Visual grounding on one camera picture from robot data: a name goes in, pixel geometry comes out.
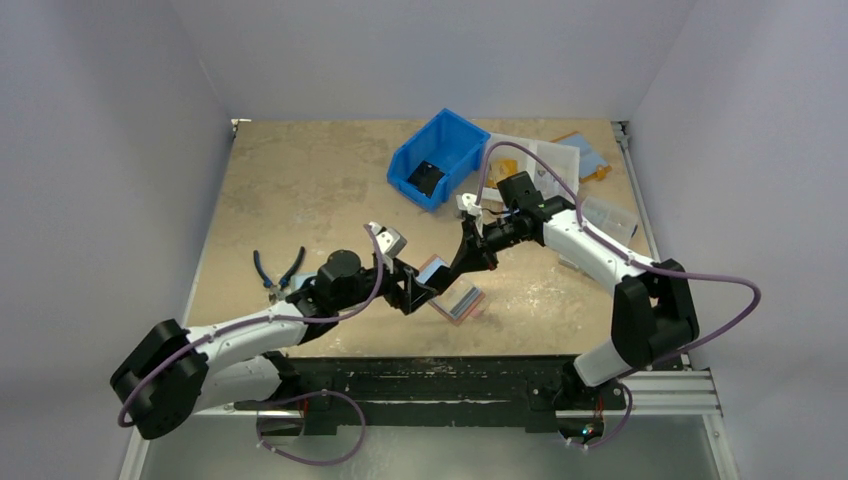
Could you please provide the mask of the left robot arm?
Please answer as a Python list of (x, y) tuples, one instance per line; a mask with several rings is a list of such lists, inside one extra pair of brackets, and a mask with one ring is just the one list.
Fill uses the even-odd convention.
[(265, 310), (201, 327), (157, 323), (109, 380), (121, 402), (119, 426), (152, 440), (225, 403), (287, 408), (297, 399), (298, 382), (284, 370), (282, 348), (319, 338), (375, 300), (409, 315), (451, 278), (440, 261), (416, 269), (385, 252), (373, 260), (366, 268), (356, 253), (337, 250)]

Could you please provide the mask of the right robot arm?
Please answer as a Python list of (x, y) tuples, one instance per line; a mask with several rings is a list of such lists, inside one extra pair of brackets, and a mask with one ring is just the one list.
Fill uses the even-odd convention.
[(464, 212), (462, 239), (448, 266), (439, 267), (426, 285), (444, 292), (461, 275), (493, 270), (498, 252), (534, 241), (576, 263), (604, 286), (613, 299), (608, 339), (564, 368), (561, 392), (576, 407), (596, 399), (601, 385), (632, 369), (644, 368), (695, 340), (699, 326), (682, 266), (669, 260), (670, 276), (651, 272), (648, 258), (618, 257), (590, 237), (574, 205), (561, 196), (544, 198), (521, 172), (498, 183), (508, 215), (488, 224)]

